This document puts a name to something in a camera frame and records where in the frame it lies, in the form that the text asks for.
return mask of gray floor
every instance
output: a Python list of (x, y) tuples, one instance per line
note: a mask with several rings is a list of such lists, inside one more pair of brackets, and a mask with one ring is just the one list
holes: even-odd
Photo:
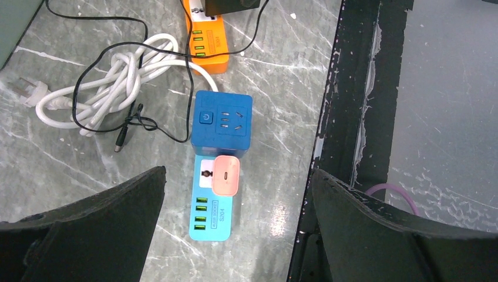
[[(63, 14), (127, 15), (144, 19), (151, 34), (186, 39), (177, 0), (51, 1)], [(167, 167), (166, 196), (143, 271), (143, 281), (283, 281), (293, 247), (305, 179), (324, 91), (339, 0), (270, 0), (260, 33), (245, 54), (232, 56), (220, 90), (254, 98), (253, 136), (241, 160), (233, 229), (223, 243), (188, 235), (194, 153), (161, 133), (133, 129), (119, 154), (116, 134), (81, 137), (40, 122), (16, 98), (0, 98), (0, 221), (54, 209), (125, 181), (157, 165)], [(227, 15), (230, 49), (253, 34), (257, 11)], [(6, 69), (46, 82), (73, 85), (111, 43), (138, 41), (140, 25), (85, 22), (52, 16), (42, 8)], [(98, 65), (108, 68), (109, 57)], [(102, 77), (94, 72), (90, 77)], [(142, 88), (139, 102), (177, 136), (184, 136), (188, 79), (176, 68)], [(207, 88), (201, 79), (196, 89)]]
[[(498, 231), (498, 5), (415, 0), (408, 12), (389, 181), (424, 216)], [(404, 201), (388, 202), (406, 208)]]

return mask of electrical plug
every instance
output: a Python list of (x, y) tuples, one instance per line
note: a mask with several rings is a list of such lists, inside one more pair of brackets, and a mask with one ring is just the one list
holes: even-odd
[[(32, 108), (43, 97), (50, 94), (47, 84), (31, 78), (23, 78), (14, 73), (0, 73), (0, 89), (19, 97), (19, 102)], [(45, 105), (49, 110), (71, 109), (72, 100), (67, 97), (58, 97)]]

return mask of pink charger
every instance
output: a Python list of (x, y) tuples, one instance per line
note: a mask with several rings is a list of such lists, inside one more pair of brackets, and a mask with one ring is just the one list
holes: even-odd
[(218, 196), (237, 194), (240, 162), (233, 156), (217, 156), (213, 165), (213, 192)]

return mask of dark blue cube socket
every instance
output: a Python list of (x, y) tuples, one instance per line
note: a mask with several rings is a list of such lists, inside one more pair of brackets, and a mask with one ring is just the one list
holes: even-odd
[(191, 136), (196, 154), (241, 158), (251, 146), (252, 118), (251, 96), (198, 91)]

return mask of cable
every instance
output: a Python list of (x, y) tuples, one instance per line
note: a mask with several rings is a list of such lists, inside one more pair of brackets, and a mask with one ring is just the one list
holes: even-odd
[[(134, 18), (128, 18), (128, 17), (122, 17), (122, 16), (110, 16), (110, 17), (66, 16), (66, 15), (61, 15), (61, 14), (58, 14), (58, 13), (52, 11), (50, 9), (49, 5), (48, 5), (48, 0), (45, 0), (45, 1), (46, 1), (45, 4), (46, 4), (47, 9), (51, 13), (53, 13), (54, 15), (57, 15), (57, 16), (61, 16), (63, 18), (67, 18), (67, 19), (87, 19), (87, 20), (124, 19), (124, 20), (131, 20), (131, 21), (140, 22), (145, 27), (145, 31), (146, 31), (145, 38), (147, 38), (148, 28), (147, 28), (147, 25), (142, 20), (134, 19)], [(199, 71), (197, 68), (199, 68), (201, 70), (204, 70), (201, 67), (199, 67), (198, 65), (195, 65), (195, 64), (189, 62), (189, 58), (206, 59), (206, 58), (212, 58), (212, 57), (221, 56), (221, 55), (233, 55), (233, 54), (241, 53), (241, 52), (247, 50), (251, 46), (251, 44), (254, 42), (255, 37), (257, 36), (257, 32), (258, 32), (259, 24), (260, 24), (260, 20), (261, 20), (261, 15), (263, 13), (264, 8), (268, 4), (269, 0), (266, 0), (264, 2), (263, 6), (260, 9), (260, 11), (258, 13), (257, 21), (256, 21), (256, 27), (255, 27), (255, 31), (254, 31), (254, 36), (253, 36), (252, 40), (249, 42), (249, 44), (245, 48), (242, 48), (241, 50), (235, 51), (235, 52), (219, 53), (219, 54), (210, 55), (210, 56), (194, 56), (194, 55), (189, 54), (189, 42), (190, 42), (190, 37), (191, 37), (191, 33), (192, 33), (193, 23), (192, 23), (192, 20), (190, 18), (189, 13), (186, 11), (186, 9), (184, 7), (182, 1), (181, 0), (179, 0), (179, 1), (180, 1), (181, 5), (182, 5), (183, 11), (186, 13), (186, 16), (189, 19), (189, 23), (190, 23), (189, 34), (187, 35), (186, 52), (185, 53), (180, 53), (178, 51), (178, 49), (174, 49), (173, 48), (171, 50), (171, 49), (168, 49), (168, 48), (164, 48), (165, 47), (164, 44), (160, 45), (159, 47), (150, 46), (149, 43), (152, 43), (152, 42), (150, 42), (148, 39), (144, 40), (143, 43), (141, 43), (141, 42), (132, 42), (132, 41), (129, 41), (129, 42), (120, 42), (120, 43), (116, 43), (116, 44), (110, 45), (109, 47), (105, 48), (100, 53), (99, 57), (87, 69), (85, 69), (85, 71), (80, 75), (80, 77), (78, 78), (78, 80), (76, 82), (76, 85), (74, 87), (64, 88), (64, 89), (58, 90), (56, 92), (52, 92), (50, 95), (47, 96), (47, 97), (51, 97), (51, 98), (55, 99), (56, 97), (60, 97), (60, 96), (68, 94), (68, 93), (66, 93), (68, 90), (73, 90), (72, 91), (73, 92), (73, 99), (72, 99), (72, 106), (71, 106), (71, 108), (72, 108), (72, 118), (71, 118), (71, 121), (73, 121), (73, 122), (69, 122), (69, 123), (72, 124), (70, 128), (75, 128), (74, 126), (80, 127), (81, 128), (80, 133), (82, 135), (85, 135), (85, 136), (91, 136), (95, 132), (111, 132), (111, 131), (115, 131), (115, 130), (118, 130), (118, 129), (122, 129), (122, 131), (120, 132), (120, 135), (118, 136), (118, 140), (122, 139), (123, 141), (124, 141), (124, 138), (120, 138), (120, 137), (121, 137), (121, 135), (126, 136), (127, 129), (125, 129), (125, 127), (128, 124), (130, 124), (130, 125), (142, 125), (146, 130), (147, 130), (147, 128), (149, 128), (149, 129), (154, 128), (152, 130), (160, 129), (157, 126), (157, 122), (153, 121), (152, 119), (140, 116), (140, 112), (143, 109), (143, 105), (141, 107), (139, 106), (140, 110), (137, 110), (137, 113), (132, 116), (134, 99), (136, 98), (136, 95), (138, 94), (139, 86), (141, 84), (141, 83), (138, 83), (138, 82), (141, 81), (142, 83), (145, 83), (144, 80), (141, 80), (142, 77), (140, 76), (140, 75), (146, 76), (145, 71), (142, 72), (142, 69), (138, 70), (138, 69), (133, 68), (131, 70), (131, 73), (134, 72), (134, 75), (126, 75), (127, 76), (126, 94), (127, 95), (131, 95), (132, 93), (134, 93), (133, 102), (129, 104), (129, 105), (131, 105), (131, 107), (130, 107), (129, 114), (128, 114), (128, 117), (126, 118), (125, 122), (122, 123), (121, 125), (117, 126), (117, 127), (112, 128), (112, 129), (99, 130), (99, 126), (102, 124), (102, 120), (103, 120), (103, 118), (105, 117), (105, 115), (107, 113), (113, 112), (113, 111), (122, 110), (124, 107), (126, 107), (125, 104), (127, 104), (128, 102), (130, 102), (130, 99), (125, 98), (125, 97), (123, 97), (123, 95), (121, 95), (122, 93), (117, 93), (117, 89), (118, 88), (120, 90), (124, 89), (124, 87), (123, 87), (122, 84), (117, 83), (118, 79), (120, 80), (120, 83), (124, 82), (124, 75), (123, 76), (118, 75), (116, 77), (116, 81), (115, 81), (115, 84), (113, 85), (114, 87), (112, 89), (111, 89), (112, 86), (108, 86), (108, 87), (105, 88), (105, 85), (108, 85), (108, 84), (111, 83), (111, 81), (107, 81), (106, 79), (111, 79), (111, 78), (114, 78), (114, 76), (116, 76), (116, 75), (111, 75), (110, 74), (111, 70), (113, 70), (113, 68), (114, 68), (114, 65), (112, 64), (113, 66), (111, 67), (111, 69), (109, 70), (109, 73), (106, 75), (106, 77), (104, 79), (96, 80), (94, 82), (89, 82), (89, 83), (83, 83), (82, 84), (82, 81), (85, 78), (85, 76), (88, 74), (88, 72), (90, 72), (100, 62), (100, 60), (103, 58), (103, 55), (106, 52), (108, 52), (109, 50), (111, 50), (113, 48), (116, 48), (118, 46), (123, 46), (123, 45), (138, 45), (140, 47), (137, 49), (137, 52), (135, 53), (135, 55), (138, 53), (139, 50), (141, 51), (141, 54), (142, 54), (140, 56), (139, 67), (142, 65), (142, 56), (143, 56), (144, 48), (150, 49), (150, 51), (149, 51), (148, 54), (155, 53), (156, 55), (158, 55), (159, 53), (161, 53), (161, 54), (169, 54), (170, 55), (170, 56), (163, 56), (164, 58), (170, 58), (171, 59), (172, 55), (173, 56), (183, 56), (183, 57), (185, 57), (185, 61), (184, 62), (182, 61), (182, 64), (180, 64), (178, 62), (179, 60), (175, 60), (177, 62), (175, 62), (174, 65), (186, 66), (187, 67), (187, 73), (189, 75), (189, 80), (190, 80), (190, 93), (189, 93), (189, 102), (188, 102), (188, 105), (187, 105), (187, 117), (186, 117), (187, 136), (186, 136), (185, 139), (179, 140), (179, 139), (177, 139), (175, 137), (172, 137), (171, 135), (167, 134), (162, 129), (160, 129), (160, 130), (162, 132), (164, 132), (166, 135), (168, 135), (168, 137), (172, 138), (173, 140), (175, 140), (177, 142), (184, 143), (184, 142), (188, 141), (189, 136), (190, 136), (190, 132), (189, 132), (190, 131), (190, 128), (189, 128), (190, 127), (190, 109), (191, 109), (191, 102), (192, 102), (192, 99), (193, 99), (193, 91), (194, 91), (194, 89), (193, 89), (194, 88), (193, 76), (191, 74), (191, 70), (190, 69), (193, 68), (196, 71), (200, 72), (201, 74), (202, 74), (202, 71)], [(117, 54), (117, 55), (120, 55), (119, 57), (115, 55), (116, 56), (116, 60), (120, 59), (120, 60), (122, 60), (122, 62), (126, 63), (126, 66), (124, 67), (125, 69), (126, 68), (130, 68), (131, 64), (133, 64), (133, 58), (129, 54), (130, 53), (127, 53), (125, 55), (123, 55), (123, 54)], [(148, 62), (148, 60), (144, 59), (144, 68), (146, 67), (145, 66), (145, 62)], [(155, 67), (157, 67), (157, 68), (162, 68), (162, 67), (165, 67), (165, 66), (170, 66), (170, 65), (155, 65)], [(86, 103), (78, 103), (78, 93), (79, 93), (79, 91), (82, 90), (82, 89), (94, 88), (96, 86), (93, 86), (90, 83), (98, 83), (98, 82), (99, 83), (103, 83), (103, 84), (98, 85), (99, 86), (99, 90), (97, 91), (96, 96), (94, 98), (91, 98), (89, 100), (91, 102), (94, 102), (94, 104), (89, 105), (89, 104), (91, 104), (89, 101), (87, 101)], [(210, 83), (210, 86), (211, 86), (212, 89), (215, 89), (215, 88), (213, 88), (213, 85), (214, 85), (214, 87), (216, 87), (216, 85), (214, 84), (214, 81), (213, 81), (213, 84)], [(112, 92), (113, 95), (112, 96), (110, 96), (110, 94), (106, 95), (106, 93), (110, 93), (111, 90), (113, 91)], [(50, 99), (47, 98), (47, 99), (45, 99), (43, 101), (45, 103), (47, 103), (48, 100), (50, 100)], [(69, 123), (57, 122), (55, 120), (52, 120), (52, 119), (48, 118), (45, 115), (44, 111), (43, 111), (43, 105), (44, 104), (41, 103), (41, 105), (37, 105), (36, 106), (36, 113), (40, 117), (40, 119), (43, 120), (43, 122), (45, 122), (47, 124), (50, 123), (49, 125), (63, 126), (64, 128), (66, 128), (66, 127), (69, 126)], [(94, 113), (94, 112), (96, 112), (95, 115), (93, 116), (93, 118), (90, 118), (91, 114)], [(131, 122), (131, 120), (135, 120), (135, 119), (137, 119), (139, 121), (138, 124)], [(148, 125), (141, 124), (141, 120), (146, 120), (148, 122), (151, 122), (152, 125), (151, 124), (148, 124)]]
[(399, 187), (399, 186), (396, 186), (394, 184), (389, 184), (389, 183), (377, 184), (377, 185), (374, 185), (374, 186), (370, 187), (370, 189), (368, 189), (365, 192), (365, 194), (367, 194), (368, 196), (371, 196), (375, 192), (377, 192), (379, 190), (382, 190), (382, 189), (393, 190), (395, 192), (398, 192), (406, 200), (406, 202), (408, 203), (408, 205), (410, 205), (410, 208), (412, 209), (413, 214), (416, 215), (416, 216), (420, 216), (419, 209), (417, 208), (417, 205), (415, 204), (415, 202), (412, 200), (412, 198), (410, 197), (410, 195), (408, 195), (408, 193), (406, 192), (406, 190), (403, 189), (403, 188), (401, 188), (401, 187)]

